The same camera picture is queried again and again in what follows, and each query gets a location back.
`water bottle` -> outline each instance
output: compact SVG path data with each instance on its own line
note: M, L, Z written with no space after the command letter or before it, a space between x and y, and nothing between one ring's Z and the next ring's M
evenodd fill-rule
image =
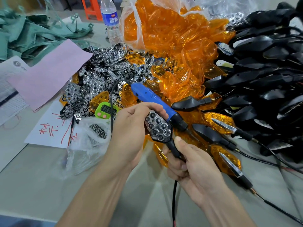
M107 26L108 39L111 45L121 42L117 9L112 0L101 0L101 14Z

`hand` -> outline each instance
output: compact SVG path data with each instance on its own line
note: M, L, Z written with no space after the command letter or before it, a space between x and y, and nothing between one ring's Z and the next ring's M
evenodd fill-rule
M118 161L119 166L133 170L139 163L145 137L144 119L149 109L168 118L163 106L156 103L139 103L118 112L106 155L112 157L111 161Z
M174 141L186 163L175 158L165 146L163 152L169 160L167 174L179 181L190 198L204 210L205 204L209 204L209 198L228 190L222 174L208 153L195 145L187 144L178 136Z

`green digital timer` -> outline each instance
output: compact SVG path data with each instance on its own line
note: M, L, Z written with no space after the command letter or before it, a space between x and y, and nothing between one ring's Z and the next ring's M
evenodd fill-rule
M113 105L113 114L116 114L119 110L119 107ZM100 119L109 119L111 117L111 104L109 102L100 103L95 111L95 116Z

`left hand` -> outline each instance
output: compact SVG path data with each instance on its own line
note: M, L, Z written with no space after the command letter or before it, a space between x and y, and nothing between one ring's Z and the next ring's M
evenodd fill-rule
M106 157L117 161L119 167L133 170L139 163L145 137L144 119L149 114L149 109L164 119L168 118L163 106L156 103L138 103L117 113Z

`blue electric screwdriver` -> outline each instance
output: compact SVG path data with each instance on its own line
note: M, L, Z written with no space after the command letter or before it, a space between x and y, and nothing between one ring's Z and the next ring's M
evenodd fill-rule
M197 141L199 141L188 129L188 124L183 120L182 116L174 111L170 106L168 106L166 103L164 103L159 96L157 96L152 90L150 90L148 87L145 87L142 83L132 83L131 84L131 90L134 95L138 97L139 100L143 102L150 102L150 103L158 103L163 106L166 113L169 115L169 118L166 120L174 128L176 128L179 131L185 131L192 137L194 137Z

